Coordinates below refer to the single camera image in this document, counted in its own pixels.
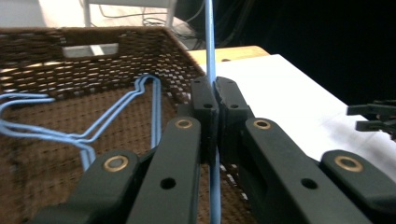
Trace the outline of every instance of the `woven wicker texture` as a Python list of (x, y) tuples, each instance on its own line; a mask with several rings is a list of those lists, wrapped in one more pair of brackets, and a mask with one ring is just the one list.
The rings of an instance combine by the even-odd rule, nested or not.
[[(66, 58), (64, 47), (118, 44), (112, 55)], [(0, 29), (0, 93), (42, 92), (55, 103), (10, 108), (10, 121), (82, 133), (142, 74), (163, 85), (162, 123), (189, 101), (190, 81), (204, 73), (164, 28)], [(142, 155), (149, 149), (151, 86), (136, 97), (91, 146)], [(23, 223), (38, 209), (62, 203), (82, 175), (78, 149), (0, 135), (0, 222)], [(207, 166), (202, 166), (198, 222), (208, 223)], [(247, 201), (221, 171), (222, 223), (252, 223)]]

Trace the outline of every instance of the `woven basket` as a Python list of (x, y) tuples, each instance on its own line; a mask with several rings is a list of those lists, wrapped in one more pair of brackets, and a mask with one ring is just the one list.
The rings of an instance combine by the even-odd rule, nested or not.
[[(75, 46), (117, 44), (102, 56), (66, 57)], [(0, 93), (47, 93), (55, 103), (5, 111), (9, 121), (82, 133), (142, 74), (161, 79), (162, 123), (189, 101), (200, 67), (165, 28), (0, 29)], [(150, 149), (151, 86), (133, 100), (91, 144), (97, 155), (112, 149), (138, 155)], [(67, 144), (0, 135), (0, 222), (24, 223), (40, 208), (64, 202), (82, 175), (79, 150)], [(208, 223), (207, 166), (202, 166), (198, 222)], [(221, 170), (222, 222), (252, 223), (247, 200)]]

